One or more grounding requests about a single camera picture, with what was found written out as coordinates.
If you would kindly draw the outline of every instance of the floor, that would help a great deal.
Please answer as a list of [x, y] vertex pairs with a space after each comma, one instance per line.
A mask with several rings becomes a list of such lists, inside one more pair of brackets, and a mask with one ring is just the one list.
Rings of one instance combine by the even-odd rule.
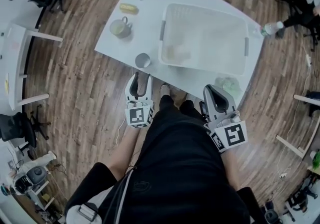
[[[260, 24], [288, 17], [285, 4], [275, 0], [224, 0]], [[118, 0], [66, 0], [66, 14], [45, 13], [40, 31], [64, 38], [62, 44], [35, 39], [27, 67], [25, 96], [49, 93], [40, 117], [50, 121], [48, 141], [39, 138], [37, 155], [48, 150], [57, 154], [55, 182], [48, 193], [63, 208], [88, 170], [97, 161], [106, 162], [116, 147], [117, 131], [124, 115], [124, 88], [131, 68], [94, 51], [95, 44]], [[308, 117], [307, 105], [293, 99], [304, 90], [319, 90], [320, 52], [310, 52], [310, 39], [288, 29], [283, 40], [267, 38], [240, 107], [246, 120], [249, 143], [236, 149], [240, 181], [250, 186], [260, 203], [273, 197], [279, 211], [291, 191], [301, 182], [307, 165], [276, 140], [280, 135], [294, 146], [308, 142], [319, 113]], [[305, 50], [311, 54], [313, 70], [308, 75]], [[154, 91], [161, 81], [156, 80]], [[185, 92], [173, 88], [177, 104]], [[37, 104], [27, 105], [26, 111]], [[296, 113], [295, 123], [291, 129]], [[119, 132], [119, 141], [126, 123]], [[133, 162], [139, 155], [146, 130], [141, 131]], [[279, 180], [278, 172], [287, 176]]]

